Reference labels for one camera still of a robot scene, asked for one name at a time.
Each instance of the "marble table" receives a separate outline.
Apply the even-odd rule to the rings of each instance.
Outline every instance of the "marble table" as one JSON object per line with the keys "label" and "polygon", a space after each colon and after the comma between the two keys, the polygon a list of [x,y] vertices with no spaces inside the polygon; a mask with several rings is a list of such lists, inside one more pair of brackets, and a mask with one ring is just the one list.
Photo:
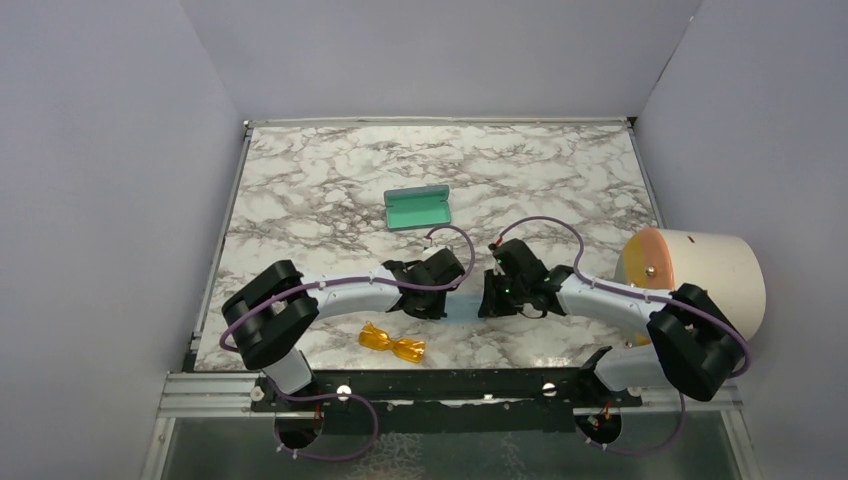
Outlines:
{"label": "marble table", "polygon": [[[618,252],[656,218],[623,123],[283,126],[256,128],[215,273],[195,369],[243,370],[218,348],[224,301],[271,263],[291,259],[316,273],[360,272],[385,260],[421,258],[426,230],[389,232],[383,192],[447,184],[453,224],[468,231],[478,267],[448,294],[448,318],[356,313],[314,323],[297,344],[315,369],[502,368],[581,364],[598,347],[621,345],[613,327],[581,317],[482,320],[486,245],[511,222],[551,215],[583,233],[581,264],[611,278]],[[577,243],[545,223],[514,230],[548,265],[570,265]],[[443,230],[463,263],[462,239]],[[427,342],[421,364],[360,346],[371,321],[393,338]]]}

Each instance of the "table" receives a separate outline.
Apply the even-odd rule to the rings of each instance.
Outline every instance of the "table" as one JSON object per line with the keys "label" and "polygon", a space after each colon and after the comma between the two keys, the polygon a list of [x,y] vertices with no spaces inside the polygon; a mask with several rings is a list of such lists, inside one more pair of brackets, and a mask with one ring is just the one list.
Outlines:
{"label": "table", "polygon": [[[492,265],[486,245],[513,221],[550,215],[574,224],[587,243],[582,268],[605,278],[630,236],[656,225],[623,121],[285,124],[253,129],[195,370],[244,369],[238,355],[218,347],[226,326],[220,309],[277,260],[335,274],[420,259],[426,230],[387,231],[383,192],[436,184],[450,186],[452,223],[468,231],[478,253],[475,272],[448,294],[448,318],[394,312],[321,320],[297,344],[313,369],[574,366],[600,346],[623,343],[613,327],[581,317],[476,318],[483,270]],[[513,232],[549,268],[572,263],[577,243],[563,229],[528,223]],[[435,240],[467,264],[458,235],[444,230]],[[366,321],[392,338],[426,341],[422,363],[360,346]]]}

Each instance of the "metal bar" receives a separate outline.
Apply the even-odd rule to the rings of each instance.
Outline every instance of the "metal bar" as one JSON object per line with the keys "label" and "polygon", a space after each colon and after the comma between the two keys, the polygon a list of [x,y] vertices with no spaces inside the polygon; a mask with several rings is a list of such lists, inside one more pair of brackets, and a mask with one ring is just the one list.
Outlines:
{"label": "metal bar", "polygon": [[730,448],[733,450],[733,457],[736,459],[739,476],[743,480],[762,480],[763,472],[760,470],[760,464],[754,454],[754,446],[751,443],[751,437],[748,435],[748,428],[745,426],[745,418],[742,416],[742,412],[721,412],[721,419],[724,422],[724,430],[727,432]]}
{"label": "metal bar", "polygon": [[[159,404],[159,418],[185,417],[278,417],[312,418],[311,412],[268,412],[258,413],[250,410],[250,392],[253,390],[259,373],[172,373],[165,382],[165,389]],[[613,407],[614,413],[660,413],[680,410],[680,399],[671,388],[643,389],[641,407]],[[515,401],[509,398],[480,400],[454,400],[451,405],[497,403]],[[410,401],[392,401],[385,403],[409,404]],[[725,385],[719,389],[710,402],[689,400],[688,411],[736,411],[742,408],[742,399],[735,385]],[[595,413],[596,408],[576,408],[577,415]]]}
{"label": "metal bar", "polygon": [[630,143],[633,145],[633,152],[636,154],[636,163],[639,164],[639,170],[642,172],[642,180],[645,182],[645,189],[648,191],[648,199],[651,201],[651,207],[654,210],[654,216],[657,217],[657,226],[660,228],[668,228],[665,219],[660,212],[660,204],[657,202],[657,194],[654,191],[654,186],[651,184],[651,179],[648,177],[648,170],[645,169],[645,163],[642,161],[642,154],[639,152],[639,145],[636,144],[636,133],[633,131],[633,126],[629,123],[627,131],[630,133]]}
{"label": "metal bar", "polygon": [[248,128],[261,127],[353,127],[363,125],[621,125],[627,124],[625,117],[580,118],[580,117],[325,117],[293,118],[279,120],[249,120]]}
{"label": "metal bar", "polygon": [[157,418],[153,426],[153,439],[147,449],[147,460],[141,470],[143,480],[159,480],[165,471],[165,461],[168,459],[168,448],[174,435],[174,418]]}
{"label": "metal bar", "polygon": [[227,207],[224,211],[224,221],[221,224],[221,230],[218,233],[218,243],[215,247],[215,253],[212,256],[212,265],[209,268],[209,276],[206,277],[206,286],[203,290],[203,300],[200,302],[200,311],[197,313],[197,321],[194,324],[195,332],[203,332],[203,324],[206,322],[206,311],[209,309],[209,302],[212,299],[212,289],[215,286],[215,275],[218,272],[218,265],[221,263],[221,254],[224,251],[224,239],[227,236],[227,229],[230,228],[230,218],[233,216],[233,207],[236,204],[238,196],[238,187],[241,183],[241,175],[244,171],[244,162],[247,159],[247,152],[250,150],[250,139],[253,136],[253,129],[245,122],[247,130],[244,132],[244,142],[241,146],[241,154],[239,155],[238,166],[236,166],[236,178],[233,185],[230,187],[230,197],[227,200]]}

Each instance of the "cable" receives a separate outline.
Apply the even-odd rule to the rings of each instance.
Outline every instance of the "cable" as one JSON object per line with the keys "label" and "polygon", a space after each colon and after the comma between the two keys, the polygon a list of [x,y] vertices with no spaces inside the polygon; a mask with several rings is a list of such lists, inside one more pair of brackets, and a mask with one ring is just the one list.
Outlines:
{"label": "cable", "polygon": [[594,285],[596,288],[600,288],[601,290],[606,290],[608,292],[623,295],[625,297],[636,298],[636,299],[639,299],[639,300],[647,299],[647,300],[652,301],[652,302],[660,302],[660,303],[666,303],[666,304],[669,304],[669,305],[673,305],[675,307],[681,308],[683,310],[686,310],[689,313],[692,313],[692,314],[695,314],[695,315],[701,317],[702,319],[704,319],[704,320],[708,321],[709,323],[713,324],[714,326],[718,327],[724,333],[728,334],[739,345],[739,348],[742,349],[742,352],[743,352],[743,355],[744,355],[744,362],[742,363],[742,366],[739,367],[738,370],[736,370],[736,371],[734,371],[733,373],[730,374],[730,378],[738,377],[739,375],[742,375],[743,373],[748,371],[748,368],[751,366],[751,356],[752,356],[751,355],[751,348],[748,346],[748,342],[746,342],[745,339],[742,338],[742,335],[739,335],[739,332],[734,330],[733,327],[727,325],[726,323],[722,322],[721,320],[714,317],[713,315],[710,315],[709,313],[707,313],[703,310],[697,309],[695,307],[687,305],[687,304],[685,304],[685,303],[683,303],[679,300],[675,300],[673,298],[660,297],[658,295],[648,295],[647,298],[646,298],[644,295],[640,295],[638,293],[631,292],[630,290],[619,288],[619,287],[616,287],[614,285],[610,285],[608,283],[594,281],[594,280],[586,277],[583,274],[583,272],[580,271],[580,268],[579,268],[580,259],[583,257],[583,252],[585,251],[585,248],[586,248],[585,244],[583,242],[583,236],[580,235],[580,232],[578,232],[577,229],[575,229],[571,225],[563,222],[562,220],[559,220],[559,219],[556,219],[556,218],[553,218],[553,217],[546,217],[546,216],[533,216],[533,217],[522,218],[521,220],[519,220],[519,221],[513,223],[512,225],[506,227],[505,229],[503,229],[503,231],[501,231],[501,233],[500,233],[499,240],[502,240],[503,236],[506,235],[507,232],[509,232],[510,230],[515,228],[516,226],[521,225],[522,223],[525,223],[525,222],[529,222],[531,220],[545,220],[545,221],[548,221],[548,222],[553,222],[553,223],[556,223],[557,225],[565,227],[568,231],[570,231],[572,234],[574,234],[574,236],[577,238],[577,244],[579,246],[579,248],[577,250],[577,255],[574,257],[574,275],[576,275],[577,278],[579,278],[583,283],[588,283],[590,285]]}
{"label": "cable", "polygon": [[[337,279],[333,279],[333,280],[326,280],[324,282],[324,284],[327,287],[332,287],[332,286],[335,286],[335,285],[344,285],[344,284],[348,284],[348,283],[375,282],[375,283],[382,283],[382,284],[385,284],[385,285],[391,285],[391,286],[394,286],[394,287],[408,288],[408,289],[411,289],[411,290],[423,290],[423,291],[426,291],[426,292],[439,292],[439,291],[442,291],[442,290],[450,290],[451,288],[459,286],[460,283],[462,283],[463,281],[465,281],[466,278],[468,278],[468,275],[471,274],[471,270],[474,269],[474,261],[475,261],[474,244],[471,242],[471,237],[469,237],[468,234],[465,233],[465,230],[463,230],[459,227],[455,227],[453,225],[442,225],[442,226],[439,226],[439,227],[435,227],[432,230],[430,230],[429,232],[427,232],[427,235],[424,235],[424,238],[430,240],[430,236],[433,235],[433,232],[435,232],[437,230],[441,230],[443,228],[448,228],[448,229],[455,230],[455,231],[459,232],[460,235],[462,235],[462,237],[465,239],[465,242],[468,244],[468,249],[471,251],[471,260],[468,261],[468,267],[465,269],[465,273],[461,277],[459,277],[458,279],[454,280],[451,283],[448,283],[447,285],[416,285],[414,283],[399,282],[397,280],[389,280],[389,279],[380,278],[380,277],[374,277],[374,278],[372,278],[372,277],[345,277],[345,278],[337,278]],[[281,300],[284,300],[289,295],[292,295],[292,294],[295,294],[295,293],[298,293],[298,292],[302,292],[304,290],[310,290],[310,289],[313,289],[313,288],[318,288],[320,286],[320,284],[321,284],[321,282],[312,282],[312,283],[307,283],[307,284],[304,284],[304,285],[298,285],[298,286],[290,288],[290,289],[288,289],[288,290],[286,290],[282,293],[278,293],[278,294],[272,296],[271,298],[269,298],[268,300],[265,300],[264,302],[260,303],[259,305],[253,307],[252,309],[250,309],[250,311],[248,311],[247,313],[242,315],[238,320],[233,322],[232,325],[230,325],[229,327],[227,327],[226,330],[224,330],[224,333],[221,334],[221,338],[218,339],[218,346],[220,346],[222,349],[224,349],[228,352],[238,353],[238,349],[236,347],[233,347],[233,346],[230,346],[230,345],[227,344],[227,339],[230,338],[230,336],[233,334],[233,332],[238,330],[239,327],[244,325],[244,322],[250,320],[254,315],[261,312],[262,310],[265,310],[266,308],[273,305],[274,303],[279,302]]]}
{"label": "cable", "polygon": [[663,443],[657,445],[656,447],[651,447],[645,450],[630,450],[628,448],[618,448],[609,446],[605,443],[598,443],[592,439],[590,439],[583,430],[579,428],[579,431],[584,437],[586,437],[586,443],[592,445],[593,447],[600,448],[605,452],[615,453],[617,455],[628,455],[632,457],[641,457],[645,455],[653,455],[654,453],[659,453],[668,447],[670,447],[677,439],[680,437],[680,432],[683,431],[683,427],[686,425],[686,400],[684,400],[683,394],[677,392],[680,395],[680,421],[677,422],[677,428],[674,429],[674,433],[671,434]]}
{"label": "cable", "polygon": [[268,385],[271,385],[271,388],[274,389],[274,392],[277,395],[279,395],[280,398],[287,400],[289,402],[317,402],[317,401],[321,401],[321,400],[327,400],[329,398],[349,397],[349,398],[356,400],[357,402],[365,405],[365,407],[371,413],[371,418],[374,420],[374,429],[371,431],[371,438],[368,439],[368,443],[366,443],[362,448],[360,448],[359,450],[357,450],[353,453],[348,453],[347,455],[338,455],[338,456],[319,455],[319,454],[316,454],[316,453],[301,452],[298,449],[291,449],[291,448],[287,447],[283,443],[283,439],[280,438],[280,432],[277,430],[277,425],[275,423],[275,425],[274,425],[274,438],[277,439],[277,443],[279,445],[280,450],[285,450],[285,451],[291,453],[294,458],[305,457],[305,458],[311,458],[313,460],[322,460],[322,461],[325,461],[325,462],[346,462],[348,460],[353,460],[354,458],[359,458],[362,455],[365,455],[365,453],[368,450],[370,450],[371,447],[373,447],[375,443],[377,443],[377,438],[380,436],[380,422],[377,419],[377,411],[374,410],[374,406],[371,405],[371,402],[366,400],[364,397],[361,397],[361,396],[359,396],[355,393],[343,393],[343,394],[342,393],[325,393],[323,395],[313,395],[313,396],[310,396],[310,397],[294,397],[292,395],[288,395],[288,394],[283,393],[283,391],[280,390],[280,387],[278,387],[277,384],[274,383],[274,380],[271,379],[271,377],[266,377],[266,379],[268,380]]}

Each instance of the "gold wrapped candy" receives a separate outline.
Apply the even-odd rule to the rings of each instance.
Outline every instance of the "gold wrapped candy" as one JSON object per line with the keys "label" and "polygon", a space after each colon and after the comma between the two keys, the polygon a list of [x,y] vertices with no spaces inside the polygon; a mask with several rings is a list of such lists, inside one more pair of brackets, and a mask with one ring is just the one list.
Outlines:
{"label": "gold wrapped candy", "polygon": [[359,332],[359,344],[374,350],[391,350],[395,356],[407,362],[421,363],[424,356],[425,342],[411,338],[392,340],[389,334],[375,327],[371,322],[365,322]]}

